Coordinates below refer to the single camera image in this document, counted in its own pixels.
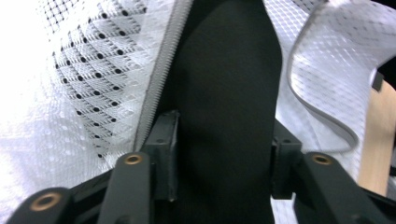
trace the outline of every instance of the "zipper teeth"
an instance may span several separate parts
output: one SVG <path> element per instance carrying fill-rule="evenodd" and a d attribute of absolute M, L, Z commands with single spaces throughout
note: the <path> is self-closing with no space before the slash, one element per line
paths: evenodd
<path fill-rule="evenodd" d="M 146 99 L 137 126 L 133 151 L 138 151 L 149 136 L 150 126 L 154 120 L 157 105 L 160 102 L 163 86 L 177 49 L 184 25 L 188 18 L 192 0 L 176 0 L 172 14 L 163 36 L 163 45 L 158 54 L 158 61 L 153 70 L 153 77 L 148 85 Z"/>

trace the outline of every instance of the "white fabric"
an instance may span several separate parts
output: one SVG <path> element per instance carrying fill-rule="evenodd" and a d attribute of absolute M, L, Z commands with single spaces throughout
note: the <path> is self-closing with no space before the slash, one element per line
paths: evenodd
<path fill-rule="evenodd" d="M 284 61 L 276 118 L 356 179 L 373 74 L 396 54 L 396 11 L 368 0 L 264 4 Z M 296 223 L 291 201 L 272 203 L 276 223 Z"/>
<path fill-rule="evenodd" d="M 4 7 L 21 11 L 2 20 L 9 24 L 2 47 L 12 53 L 5 57 L 14 56 L 2 62 L 15 66 L 2 64 L 1 74 L 7 106 L 0 120 L 0 223 L 38 190 L 71 188 L 134 149 L 175 2 L 39 0 Z"/>

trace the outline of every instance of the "wooden surface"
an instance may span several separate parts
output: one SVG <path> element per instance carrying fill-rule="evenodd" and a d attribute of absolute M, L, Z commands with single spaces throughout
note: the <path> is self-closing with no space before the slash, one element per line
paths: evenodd
<path fill-rule="evenodd" d="M 380 92 L 371 92 L 358 179 L 360 186 L 381 195 L 387 194 L 395 127 L 396 92 L 384 81 Z"/>

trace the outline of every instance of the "brass screw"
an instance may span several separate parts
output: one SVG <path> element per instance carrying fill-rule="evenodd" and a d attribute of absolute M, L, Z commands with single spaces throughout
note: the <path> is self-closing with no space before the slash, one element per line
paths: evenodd
<path fill-rule="evenodd" d="M 62 198 L 60 193 L 50 192 L 41 195 L 31 205 L 30 209 L 35 212 L 47 210 L 57 204 Z"/>
<path fill-rule="evenodd" d="M 312 157 L 312 160 L 314 160 L 314 162 L 322 164 L 322 165 L 330 165 L 332 164 L 332 161 L 326 157 L 326 156 L 322 156 L 322 155 L 314 155 Z"/>
<path fill-rule="evenodd" d="M 143 160 L 143 158 L 139 155 L 131 155 L 127 158 L 125 158 L 125 163 L 128 165 L 135 165 L 138 164 L 139 162 L 141 162 Z"/>

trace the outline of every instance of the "gray zipper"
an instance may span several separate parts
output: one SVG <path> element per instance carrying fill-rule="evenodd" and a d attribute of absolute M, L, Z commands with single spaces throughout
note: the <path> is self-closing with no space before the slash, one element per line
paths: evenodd
<path fill-rule="evenodd" d="M 178 40 L 181 37 L 184 25 L 190 12 L 193 0 L 176 0 L 172 14 L 166 27 L 163 43 L 160 48 L 157 62 L 154 66 L 151 80 L 148 84 L 146 99 L 137 126 L 132 151 L 138 151 L 149 136 L 149 129 L 154 120 L 157 105 L 161 98 L 171 63 L 173 61 Z"/>

